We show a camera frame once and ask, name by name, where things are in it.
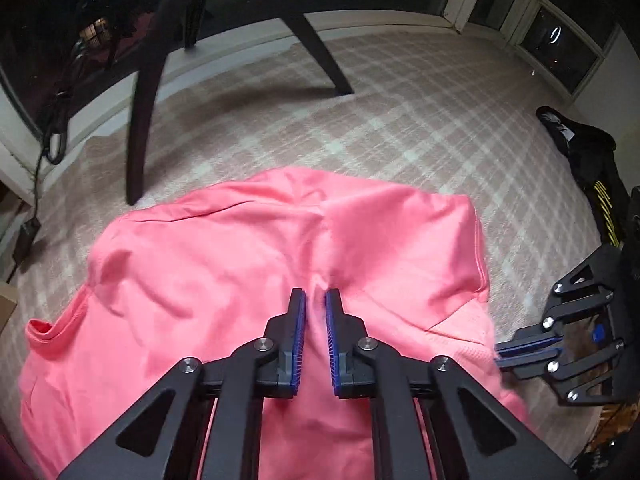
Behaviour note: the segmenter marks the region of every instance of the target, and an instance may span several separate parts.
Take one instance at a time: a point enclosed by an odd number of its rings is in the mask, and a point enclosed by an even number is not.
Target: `plaid rug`
[[[137,207],[267,168],[308,166],[469,195],[486,235],[497,340],[540,319],[554,280],[599,245],[589,205],[535,117],[559,98],[484,40],[394,32],[328,42],[355,94],[333,89],[299,45],[185,89],[156,107]],[[54,320],[85,278],[88,251],[129,208],[126,132],[90,139],[42,199],[20,305],[0,337],[0,415],[18,448],[23,327]],[[519,386],[537,432],[564,460],[599,410],[559,408],[541,381]]]

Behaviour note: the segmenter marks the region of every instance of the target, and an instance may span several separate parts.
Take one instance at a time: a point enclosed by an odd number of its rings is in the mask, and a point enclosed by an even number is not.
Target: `pink t-shirt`
[[[305,168],[260,173],[134,211],[107,227],[52,325],[32,320],[22,423],[55,478],[185,356],[228,356],[308,296],[302,382],[266,399],[260,480],[373,478],[366,400],[334,397],[324,292],[401,354],[453,357],[518,418],[500,386],[478,216],[465,196]]]

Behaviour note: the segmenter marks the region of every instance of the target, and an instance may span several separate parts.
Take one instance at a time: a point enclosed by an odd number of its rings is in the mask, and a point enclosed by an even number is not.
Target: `wall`
[[[38,141],[0,87],[0,180],[28,203],[39,154]]]
[[[624,32],[571,109],[616,139],[620,178],[628,190],[640,185],[640,59]]]
[[[640,59],[624,32],[574,106],[589,124],[616,140],[640,128]]]
[[[640,186],[640,128],[618,141],[616,165],[629,192]]]

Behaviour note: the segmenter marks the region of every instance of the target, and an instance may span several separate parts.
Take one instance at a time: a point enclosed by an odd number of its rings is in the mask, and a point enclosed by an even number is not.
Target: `cardboard box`
[[[18,304],[18,289],[8,283],[0,283],[0,333]]]

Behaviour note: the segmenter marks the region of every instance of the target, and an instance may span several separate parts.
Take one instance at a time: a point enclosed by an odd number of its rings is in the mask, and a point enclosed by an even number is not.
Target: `black chair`
[[[314,57],[335,85],[338,95],[353,89],[304,14],[285,0],[268,0],[279,17]],[[127,203],[135,204],[144,193],[146,144],[162,70],[172,46],[172,35],[184,16],[184,46],[196,43],[206,0],[161,0],[148,32],[138,49],[138,79],[134,90],[127,140]]]

